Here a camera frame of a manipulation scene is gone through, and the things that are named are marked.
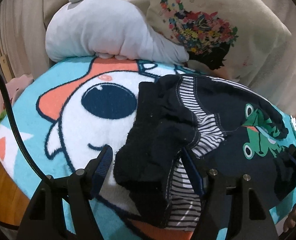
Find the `wooden surface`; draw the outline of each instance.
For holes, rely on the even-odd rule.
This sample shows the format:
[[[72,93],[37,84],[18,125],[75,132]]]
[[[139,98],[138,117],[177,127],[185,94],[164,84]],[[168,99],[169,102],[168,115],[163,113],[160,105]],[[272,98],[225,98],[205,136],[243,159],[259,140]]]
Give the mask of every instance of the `wooden surface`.
[[[0,221],[18,226],[29,199],[12,181],[0,163]]]

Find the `cushion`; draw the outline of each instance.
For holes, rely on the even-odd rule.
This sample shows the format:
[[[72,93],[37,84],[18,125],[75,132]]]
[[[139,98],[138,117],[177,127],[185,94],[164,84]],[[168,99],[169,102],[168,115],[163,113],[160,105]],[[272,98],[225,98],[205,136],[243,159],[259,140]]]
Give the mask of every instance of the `cushion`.
[[[239,79],[260,68],[289,30],[261,0],[150,0],[147,21],[190,59]]]
[[[155,32],[142,12],[125,0],[67,3],[49,23],[45,45],[55,62],[96,52],[103,57],[120,55],[120,59],[169,64],[186,62],[189,57],[183,46]]]

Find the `cartoon eye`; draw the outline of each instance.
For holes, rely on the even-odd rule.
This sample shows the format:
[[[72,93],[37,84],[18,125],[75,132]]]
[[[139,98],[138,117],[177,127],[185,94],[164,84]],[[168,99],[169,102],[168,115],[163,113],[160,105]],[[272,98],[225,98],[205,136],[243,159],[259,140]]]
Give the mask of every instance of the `cartoon eye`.
[[[243,150],[244,150],[244,155],[246,156],[246,158],[248,160],[252,159],[252,157],[254,156],[254,153],[252,152],[252,149],[249,147],[249,145],[247,143],[244,144]]]
[[[115,83],[101,83],[90,87],[81,98],[81,104],[91,114],[104,119],[121,119],[137,108],[136,96]]]
[[[253,111],[254,111],[253,106],[251,104],[246,104],[245,115],[247,118],[252,114]]]

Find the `frog eye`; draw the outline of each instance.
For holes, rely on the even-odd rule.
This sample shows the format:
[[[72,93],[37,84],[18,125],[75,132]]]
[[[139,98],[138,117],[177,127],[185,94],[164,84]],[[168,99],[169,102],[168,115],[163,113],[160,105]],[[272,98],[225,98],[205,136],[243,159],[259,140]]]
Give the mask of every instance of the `frog eye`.
[[[253,111],[254,111],[253,106],[251,104],[246,104],[245,115],[247,118],[252,114]]]
[[[244,144],[243,150],[244,150],[244,155],[246,156],[246,158],[248,160],[252,159],[252,157],[254,156],[254,153],[247,143]]]

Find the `stuffed animal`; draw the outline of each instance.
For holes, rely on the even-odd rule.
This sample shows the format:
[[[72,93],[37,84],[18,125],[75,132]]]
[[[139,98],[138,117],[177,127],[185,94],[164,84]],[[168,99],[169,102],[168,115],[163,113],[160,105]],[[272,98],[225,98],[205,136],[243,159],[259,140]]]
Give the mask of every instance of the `stuffed animal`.
[[[187,62],[185,48],[155,32],[126,0],[69,0],[52,18],[45,38],[49,58],[113,55],[169,64]]]

